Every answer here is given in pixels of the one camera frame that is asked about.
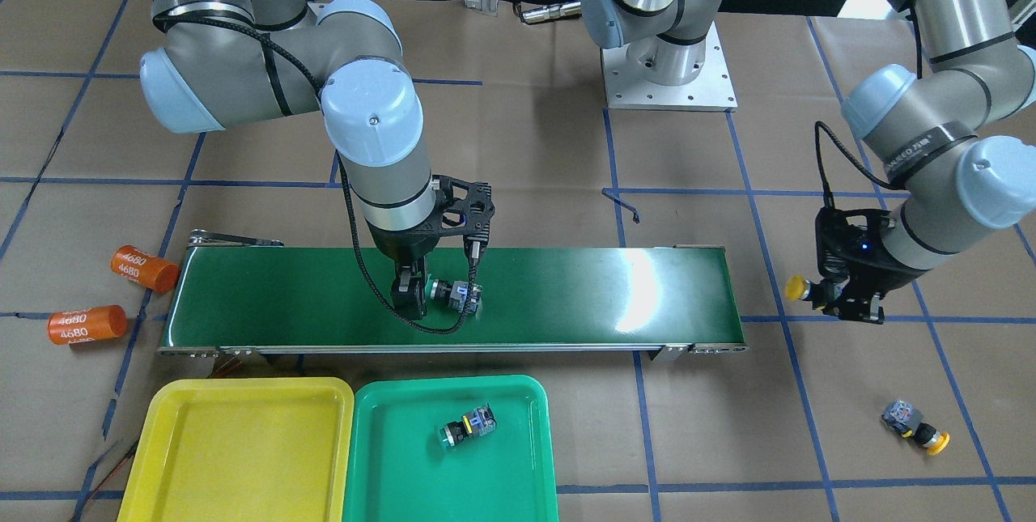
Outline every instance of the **yellow cap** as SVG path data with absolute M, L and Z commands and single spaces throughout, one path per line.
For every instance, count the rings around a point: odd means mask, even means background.
M 790 280 L 784 284 L 784 297 L 790 300 L 799 300 L 809 293 L 809 282 L 803 276 L 792 276 Z
M 934 445 L 928 447 L 928 455 L 938 456 L 939 453 L 943 452 L 943 450 L 946 448 L 948 444 L 950 444 L 950 434 L 944 433 L 943 436 L 939 438 L 939 441 L 937 441 Z

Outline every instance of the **orange cylinder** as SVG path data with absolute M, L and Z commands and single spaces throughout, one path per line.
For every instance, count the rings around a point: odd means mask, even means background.
M 176 287 L 180 268 L 160 257 L 152 257 L 134 245 L 122 245 L 112 256 L 112 271 L 134 280 L 159 293 L 166 293 Z
M 109 340 L 126 334 L 126 313 L 118 306 L 58 312 L 47 321 L 47 335 L 54 344 L 77 344 Z

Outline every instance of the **light blue joint cap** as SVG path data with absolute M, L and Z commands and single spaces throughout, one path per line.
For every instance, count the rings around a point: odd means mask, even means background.
M 842 103 L 842 116 L 856 139 L 865 139 L 895 108 L 908 88 L 917 81 L 902 65 L 888 65 L 867 77 Z
M 579 0 L 583 24 L 601 49 L 618 49 L 626 44 L 623 39 L 623 25 L 618 22 L 618 9 L 611 0 Z
M 1036 148 L 995 135 L 957 164 L 957 194 L 975 221 L 1007 228 L 1036 209 Z
M 1021 53 L 1025 53 L 1026 57 L 1029 57 L 1029 61 L 1032 61 L 1033 64 L 1033 71 L 1036 72 L 1036 50 L 1032 50 L 1030 47 L 1026 46 L 1019 46 L 1018 50 L 1020 50 Z M 1033 90 L 1029 91 L 1029 97 L 1026 98 L 1025 103 L 1023 103 L 1021 108 L 1018 108 L 1019 112 L 1021 109 L 1032 106 L 1033 102 L 1036 102 L 1036 83 L 1033 83 Z
M 362 58 L 334 71 L 320 105 L 330 142 L 355 164 L 387 167 L 421 141 L 425 117 L 413 82 L 380 58 Z
M 223 130 L 202 102 L 169 60 L 166 50 L 152 50 L 140 60 L 140 84 L 144 97 L 157 117 L 174 134 Z
M 387 13 L 385 13 L 385 10 L 380 5 L 369 0 L 333 0 L 325 3 L 323 8 L 320 9 L 320 13 L 317 13 L 317 24 L 321 24 L 325 18 L 333 13 L 340 12 L 363 13 L 364 17 L 370 17 L 380 22 L 380 24 L 384 25 L 384 28 L 388 28 L 388 31 L 392 31 L 393 36 L 396 36 L 396 42 L 399 42 L 399 50 L 402 53 L 403 41 L 399 39 L 396 27 L 393 27 L 392 21 L 388 20 Z

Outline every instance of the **yellow tray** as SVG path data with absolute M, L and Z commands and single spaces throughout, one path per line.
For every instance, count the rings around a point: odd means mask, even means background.
M 340 522 L 352 407 L 336 378 L 173 382 L 148 408 L 118 522 Z

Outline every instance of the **white mounting plate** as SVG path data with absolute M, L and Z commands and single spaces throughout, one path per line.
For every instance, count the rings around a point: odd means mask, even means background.
M 627 65 L 626 49 L 601 50 L 604 90 L 609 109 L 665 109 L 673 112 L 726 112 L 738 108 L 738 95 L 726 68 L 716 25 L 706 36 L 706 61 L 697 79 L 685 86 L 660 86 Z

